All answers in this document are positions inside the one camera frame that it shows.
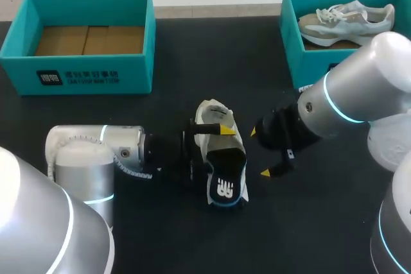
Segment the teal box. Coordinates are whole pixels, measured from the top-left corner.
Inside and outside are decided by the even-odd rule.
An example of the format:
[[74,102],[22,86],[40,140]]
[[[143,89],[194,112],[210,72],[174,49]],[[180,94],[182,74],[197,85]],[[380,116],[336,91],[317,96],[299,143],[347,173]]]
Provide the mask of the teal box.
[[[34,56],[45,26],[144,26],[143,53]],[[21,96],[147,94],[154,50],[152,0],[23,0],[0,63]]]
[[[354,0],[283,0],[280,29],[288,66],[295,89],[311,85],[322,78],[329,69],[339,64],[356,49],[305,50],[297,21],[315,13],[317,8],[329,8]],[[396,9],[393,31],[411,38],[411,0],[359,0],[365,6],[382,8],[391,3]]]

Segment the cable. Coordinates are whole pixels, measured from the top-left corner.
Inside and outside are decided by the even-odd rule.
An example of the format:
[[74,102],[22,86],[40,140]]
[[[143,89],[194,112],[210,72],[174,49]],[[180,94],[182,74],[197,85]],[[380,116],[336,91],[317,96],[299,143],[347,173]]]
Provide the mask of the cable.
[[68,144],[74,142],[74,141],[86,141],[86,142],[91,142],[92,144],[98,144],[98,145],[102,145],[102,146],[106,146],[108,147],[108,149],[110,149],[110,151],[113,154],[113,161],[114,163],[117,165],[117,167],[124,173],[130,175],[130,176],[135,176],[137,178],[143,178],[143,179],[151,179],[153,177],[153,175],[151,175],[150,173],[141,173],[139,171],[134,171],[131,170],[130,168],[127,168],[126,166],[124,166],[123,163],[120,162],[120,159],[118,158],[118,156],[114,153],[114,151],[104,142],[100,141],[97,138],[94,137],[88,137],[88,136],[72,136],[69,137],[66,140],[60,141],[56,148],[51,152],[51,159],[48,162],[48,166],[47,166],[47,176],[50,180],[52,180],[53,182],[55,181],[54,179],[54,165],[55,165],[55,158],[57,155],[57,151],[65,146],[67,146]]

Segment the sneaker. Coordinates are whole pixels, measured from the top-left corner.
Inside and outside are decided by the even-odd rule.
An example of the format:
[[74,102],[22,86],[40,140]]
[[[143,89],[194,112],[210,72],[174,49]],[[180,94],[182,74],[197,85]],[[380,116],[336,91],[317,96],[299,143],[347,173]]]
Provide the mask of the sneaker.
[[338,4],[300,18],[301,36],[320,46],[331,46],[341,40],[364,45],[394,25],[394,7],[369,8],[358,0]]
[[212,99],[203,101],[197,109],[197,124],[222,124],[236,132],[232,136],[195,135],[203,163],[209,165],[207,174],[207,201],[220,207],[232,207],[239,201],[248,201],[245,183],[247,158],[232,110]]

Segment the teal cardboard box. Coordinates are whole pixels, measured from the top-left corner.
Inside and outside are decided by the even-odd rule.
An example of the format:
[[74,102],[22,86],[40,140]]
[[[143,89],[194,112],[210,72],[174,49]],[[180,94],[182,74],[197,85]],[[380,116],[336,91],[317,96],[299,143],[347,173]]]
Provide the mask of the teal cardboard box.
[[[50,39],[62,31],[66,41]],[[84,46],[70,51],[79,42]],[[125,42],[133,46],[117,52]],[[42,54],[47,44],[61,54]],[[147,94],[154,50],[152,0],[23,0],[0,63],[21,96]]]
[[[283,37],[288,66],[295,89],[311,85],[328,70],[356,51],[351,49],[306,50],[298,28],[298,19],[315,13],[317,8],[329,8],[354,0],[283,0],[280,29]],[[393,31],[411,38],[411,0],[359,0],[365,6],[383,8],[391,3],[396,9]]]

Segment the cardboard insert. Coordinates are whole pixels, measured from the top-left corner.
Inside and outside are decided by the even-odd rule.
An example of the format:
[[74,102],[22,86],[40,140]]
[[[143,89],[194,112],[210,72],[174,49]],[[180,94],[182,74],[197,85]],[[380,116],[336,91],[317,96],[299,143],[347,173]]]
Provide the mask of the cardboard insert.
[[141,54],[143,44],[142,26],[51,26],[35,56]]
[[311,43],[305,39],[302,40],[304,42],[304,49],[306,51],[320,51],[324,49],[351,49],[351,48],[360,48],[358,44],[355,44],[354,42],[351,41],[338,41],[335,42],[333,45],[326,47],[326,46],[319,46],[315,45],[314,43]]

